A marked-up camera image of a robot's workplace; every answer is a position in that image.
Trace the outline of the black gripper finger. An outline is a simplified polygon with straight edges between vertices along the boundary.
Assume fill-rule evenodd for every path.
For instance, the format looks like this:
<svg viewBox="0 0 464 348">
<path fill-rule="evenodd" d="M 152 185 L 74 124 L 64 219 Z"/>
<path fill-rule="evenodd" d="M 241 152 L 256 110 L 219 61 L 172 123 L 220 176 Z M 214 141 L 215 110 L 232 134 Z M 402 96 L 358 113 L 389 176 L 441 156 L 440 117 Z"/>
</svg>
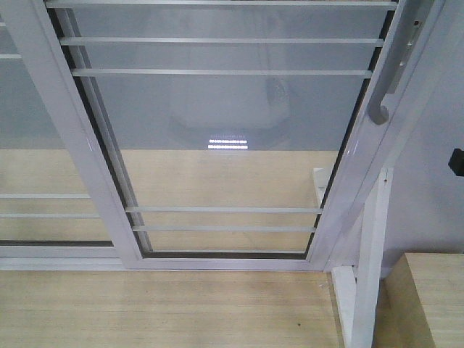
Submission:
<svg viewBox="0 0 464 348">
<path fill-rule="evenodd" d="M 456 176 L 464 176 L 464 151 L 462 149 L 453 149 L 448 166 Z"/>
</svg>

